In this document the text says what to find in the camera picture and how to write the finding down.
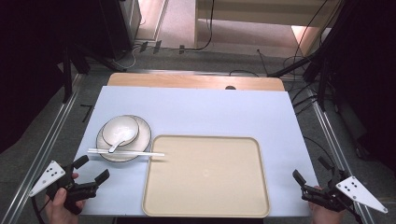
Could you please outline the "pale blue table board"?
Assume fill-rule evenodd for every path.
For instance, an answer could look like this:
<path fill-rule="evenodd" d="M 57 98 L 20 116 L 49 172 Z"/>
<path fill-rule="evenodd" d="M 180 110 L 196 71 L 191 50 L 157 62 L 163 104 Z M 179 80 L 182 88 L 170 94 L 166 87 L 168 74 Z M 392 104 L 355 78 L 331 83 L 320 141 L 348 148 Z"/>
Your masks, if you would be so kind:
<path fill-rule="evenodd" d="M 299 185 L 299 170 L 309 184 L 317 182 L 290 98 L 284 91 L 198 90 L 104 87 L 78 148 L 79 156 L 95 147 L 100 129 L 119 115 L 137 115 L 160 135 L 251 137 L 261 150 L 270 203 L 269 217 L 305 217 L 309 213 Z M 149 168 L 147 157 L 126 162 L 91 155 L 79 169 L 80 181 L 107 169 L 109 179 L 83 210 L 94 216 L 144 216 L 142 202 Z"/>

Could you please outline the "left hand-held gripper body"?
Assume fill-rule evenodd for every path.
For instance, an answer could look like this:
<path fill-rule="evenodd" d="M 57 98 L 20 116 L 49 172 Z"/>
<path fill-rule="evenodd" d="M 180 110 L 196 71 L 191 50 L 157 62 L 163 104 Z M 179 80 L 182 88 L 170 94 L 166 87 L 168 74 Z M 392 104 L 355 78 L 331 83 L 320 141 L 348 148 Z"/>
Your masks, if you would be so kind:
<path fill-rule="evenodd" d="M 68 177 L 66 175 L 66 166 L 61 166 L 57 161 L 51 161 L 43 174 L 35 182 L 35 185 L 29 192 L 29 197 L 33 200 L 44 189 L 46 194 L 53 199 L 57 190 L 64 188 L 67 190 L 64 207 L 71 213 L 79 215 L 82 209 L 76 205 L 76 202 L 94 198 L 97 189 L 91 189 L 94 181 L 85 184 L 76 183 L 73 176 Z"/>

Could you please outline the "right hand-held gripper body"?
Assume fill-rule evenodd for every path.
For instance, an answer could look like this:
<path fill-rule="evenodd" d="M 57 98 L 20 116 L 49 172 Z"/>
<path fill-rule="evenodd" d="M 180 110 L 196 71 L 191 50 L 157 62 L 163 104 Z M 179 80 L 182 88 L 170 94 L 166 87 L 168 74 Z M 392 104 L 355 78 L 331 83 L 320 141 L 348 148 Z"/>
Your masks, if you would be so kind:
<path fill-rule="evenodd" d="M 353 203 L 360 203 L 386 214 L 388 209 L 355 177 L 335 178 L 328 182 L 328 187 L 316 189 L 308 186 L 301 177 L 302 199 L 323 206 L 334 212 L 349 210 Z"/>

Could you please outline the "light wooden furniture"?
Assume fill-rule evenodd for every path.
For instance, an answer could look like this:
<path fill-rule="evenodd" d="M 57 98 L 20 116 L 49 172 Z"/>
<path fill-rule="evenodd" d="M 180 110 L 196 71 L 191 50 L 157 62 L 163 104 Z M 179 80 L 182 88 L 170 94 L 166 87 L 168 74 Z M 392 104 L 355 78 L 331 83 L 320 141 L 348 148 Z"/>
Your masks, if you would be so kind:
<path fill-rule="evenodd" d="M 246 21 L 300 26 L 296 36 L 303 55 L 314 51 L 319 32 L 337 6 L 336 0 L 194 0 L 195 19 Z"/>

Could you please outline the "white bowl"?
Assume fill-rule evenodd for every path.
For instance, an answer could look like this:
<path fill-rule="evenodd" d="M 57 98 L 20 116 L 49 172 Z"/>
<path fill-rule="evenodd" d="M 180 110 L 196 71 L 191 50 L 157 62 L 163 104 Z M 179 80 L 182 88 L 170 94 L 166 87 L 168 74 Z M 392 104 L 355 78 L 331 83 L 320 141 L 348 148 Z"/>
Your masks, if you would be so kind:
<path fill-rule="evenodd" d="M 122 131 L 127 131 L 127 130 L 136 131 L 135 138 L 131 139 L 130 141 L 123 142 L 122 144 L 120 144 L 121 146 L 128 145 L 136 139 L 138 132 L 139 132 L 139 125 L 138 125 L 136 119 L 133 117 L 117 116 L 105 124 L 105 126 L 102 130 L 102 136 L 103 136 L 103 139 L 105 140 L 105 142 L 112 146 L 114 137 L 118 133 L 120 133 Z"/>

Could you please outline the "beige tray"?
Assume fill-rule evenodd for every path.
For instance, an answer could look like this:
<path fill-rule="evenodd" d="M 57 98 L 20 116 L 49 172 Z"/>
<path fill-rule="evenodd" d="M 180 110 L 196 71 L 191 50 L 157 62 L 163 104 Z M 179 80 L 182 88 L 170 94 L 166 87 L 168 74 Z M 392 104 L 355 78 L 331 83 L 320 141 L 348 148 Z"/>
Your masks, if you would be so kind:
<path fill-rule="evenodd" d="M 143 211 L 151 217 L 263 218 L 270 203 L 251 137 L 160 135 L 151 150 Z"/>

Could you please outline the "person's left hand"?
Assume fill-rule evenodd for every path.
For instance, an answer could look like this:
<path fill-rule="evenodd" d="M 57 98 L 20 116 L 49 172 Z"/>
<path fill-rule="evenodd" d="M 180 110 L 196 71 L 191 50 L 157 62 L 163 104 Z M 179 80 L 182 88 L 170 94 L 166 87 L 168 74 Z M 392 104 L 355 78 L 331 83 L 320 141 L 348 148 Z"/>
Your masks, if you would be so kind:
<path fill-rule="evenodd" d="M 79 216 L 64 207 L 66 197 L 67 190 L 64 188 L 59 188 L 53 199 L 45 196 L 45 213 L 49 224 L 78 224 Z"/>

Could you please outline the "black curtain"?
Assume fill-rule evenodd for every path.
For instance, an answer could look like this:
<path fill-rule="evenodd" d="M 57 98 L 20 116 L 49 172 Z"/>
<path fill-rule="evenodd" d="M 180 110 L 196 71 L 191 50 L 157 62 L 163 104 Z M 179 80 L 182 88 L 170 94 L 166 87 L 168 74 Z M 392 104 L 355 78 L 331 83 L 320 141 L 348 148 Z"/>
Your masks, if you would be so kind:
<path fill-rule="evenodd" d="M 337 105 L 357 150 L 396 174 L 396 0 L 346 0 L 328 42 Z"/>
<path fill-rule="evenodd" d="M 59 89 L 77 0 L 0 0 L 0 153 Z"/>

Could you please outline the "white spoon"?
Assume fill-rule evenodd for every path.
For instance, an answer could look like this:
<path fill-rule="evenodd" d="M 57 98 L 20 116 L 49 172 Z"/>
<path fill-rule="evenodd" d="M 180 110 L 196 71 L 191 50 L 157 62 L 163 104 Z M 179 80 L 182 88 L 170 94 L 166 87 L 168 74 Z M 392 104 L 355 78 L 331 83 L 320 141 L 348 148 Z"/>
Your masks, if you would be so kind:
<path fill-rule="evenodd" d="M 122 131 L 120 133 L 118 133 L 114 139 L 113 139 L 113 143 L 112 146 L 110 147 L 110 149 L 108 150 L 109 153 L 114 153 L 116 148 L 122 144 L 125 141 L 130 141 L 131 139 L 134 139 L 136 135 L 136 131 L 134 130 L 127 130 L 127 131 Z"/>

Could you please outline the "black stand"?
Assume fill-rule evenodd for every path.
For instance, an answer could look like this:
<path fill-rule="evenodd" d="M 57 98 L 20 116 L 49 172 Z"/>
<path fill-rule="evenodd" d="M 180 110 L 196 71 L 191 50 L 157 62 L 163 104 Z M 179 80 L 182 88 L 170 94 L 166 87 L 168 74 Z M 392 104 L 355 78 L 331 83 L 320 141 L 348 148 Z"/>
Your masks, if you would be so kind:
<path fill-rule="evenodd" d="M 64 99 L 65 104 L 73 93 L 72 91 L 72 76 L 71 76 L 71 64 L 73 64 L 77 70 L 82 74 L 87 74 L 90 71 L 90 67 L 85 60 L 85 57 L 89 56 L 104 65 L 108 69 L 115 72 L 124 72 L 124 69 L 116 67 L 114 64 L 105 60 L 104 57 L 94 53 L 92 50 L 87 49 L 81 45 L 68 44 L 63 46 L 62 57 L 63 57 L 63 80 L 64 80 Z"/>
<path fill-rule="evenodd" d="M 317 103 L 322 112 L 325 112 L 324 99 L 325 99 L 325 91 L 328 81 L 328 76 L 330 74 L 330 63 L 329 60 L 323 56 L 321 49 L 315 50 L 313 53 L 308 56 L 303 56 L 299 61 L 293 61 L 293 63 L 279 71 L 276 71 L 272 74 L 267 74 L 268 77 L 282 77 L 287 73 L 294 71 L 297 68 L 300 68 L 308 64 L 306 68 L 303 78 L 304 81 L 312 82 L 316 76 L 319 76 L 319 85 L 318 85 L 318 94 L 317 94 Z"/>

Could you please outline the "aluminium rail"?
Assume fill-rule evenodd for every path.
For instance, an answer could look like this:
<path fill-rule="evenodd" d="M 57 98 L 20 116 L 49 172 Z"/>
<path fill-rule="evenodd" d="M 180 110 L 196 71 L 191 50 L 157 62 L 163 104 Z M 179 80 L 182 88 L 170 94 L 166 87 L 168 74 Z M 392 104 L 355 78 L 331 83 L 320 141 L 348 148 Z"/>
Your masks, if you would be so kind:
<path fill-rule="evenodd" d="M 70 98 L 61 103 L 56 110 L 56 116 L 51 120 L 50 127 L 46 132 L 40 147 L 33 156 L 32 162 L 29 164 L 25 176 L 20 184 L 15 188 L 15 193 L 11 198 L 7 211 L 0 217 L 0 224 L 16 224 L 21 215 L 23 207 L 29 199 L 30 190 L 33 187 L 36 179 L 40 176 L 42 169 L 47 164 L 47 159 L 53 149 L 53 146 L 59 136 L 59 133 L 64 126 L 66 119 L 77 99 L 78 92 L 81 87 L 85 75 L 76 74 L 72 82 L 72 94 Z"/>
<path fill-rule="evenodd" d="M 339 169 L 346 172 L 347 176 L 353 176 L 325 109 L 325 91 L 319 90 L 317 96 L 315 112 L 332 152 L 332 160 Z M 353 200 L 353 209 L 361 217 L 362 224 L 375 224 L 370 209 L 366 204 Z"/>

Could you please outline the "person's right hand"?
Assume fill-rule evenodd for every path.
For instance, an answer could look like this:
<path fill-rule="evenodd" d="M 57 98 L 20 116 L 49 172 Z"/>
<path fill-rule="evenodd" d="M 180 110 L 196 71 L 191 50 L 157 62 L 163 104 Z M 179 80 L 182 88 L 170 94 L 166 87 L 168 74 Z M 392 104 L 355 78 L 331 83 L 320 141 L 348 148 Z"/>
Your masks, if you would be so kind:
<path fill-rule="evenodd" d="M 311 210 L 311 224 L 341 224 L 345 211 L 334 212 L 316 203 L 309 202 Z"/>

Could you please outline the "dark cabinet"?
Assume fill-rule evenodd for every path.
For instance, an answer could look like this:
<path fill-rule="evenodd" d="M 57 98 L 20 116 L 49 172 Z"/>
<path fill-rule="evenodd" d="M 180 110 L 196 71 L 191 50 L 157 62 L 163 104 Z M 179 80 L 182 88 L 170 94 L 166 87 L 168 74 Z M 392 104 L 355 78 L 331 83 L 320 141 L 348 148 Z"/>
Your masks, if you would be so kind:
<path fill-rule="evenodd" d="M 138 0 L 99 0 L 105 19 L 108 57 L 117 59 L 134 46 L 142 15 Z"/>

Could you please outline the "white plate with dark rim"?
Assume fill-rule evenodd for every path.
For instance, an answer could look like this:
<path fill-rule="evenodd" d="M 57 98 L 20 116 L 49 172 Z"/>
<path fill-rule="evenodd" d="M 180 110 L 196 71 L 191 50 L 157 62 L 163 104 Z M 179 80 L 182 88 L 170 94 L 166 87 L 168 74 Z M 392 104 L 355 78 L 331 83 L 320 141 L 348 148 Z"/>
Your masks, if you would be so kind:
<path fill-rule="evenodd" d="M 140 118 L 138 116 L 133 116 L 133 115 L 123 115 L 123 116 L 130 116 L 130 117 L 135 118 L 139 125 L 139 132 L 138 132 L 136 139 L 133 142 L 131 142 L 130 144 L 125 145 L 125 146 L 119 145 L 116 148 L 116 150 L 117 151 L 140 151 L 140 152 L 145 151 L 146 148 L 149 146 L 149 142 L 151 139 L 151 129 L 150 129 L 149 125 L 142 118 Z M 111 145 L 106 143 L 102 136 L 102 130 L 103 130 L 104 126 L 99 131 L 99 134 L 97 134 L 96 147 L 99 149 L 109 150 Z M 120 155 L 102 154 L 102 157 L 108 161 L 125 162 L 125 161 L 130 161 L 130 160 L 136 158 L 136 155 L 123 155 L 123 156 L 121 155 L 120 156 Z"/>

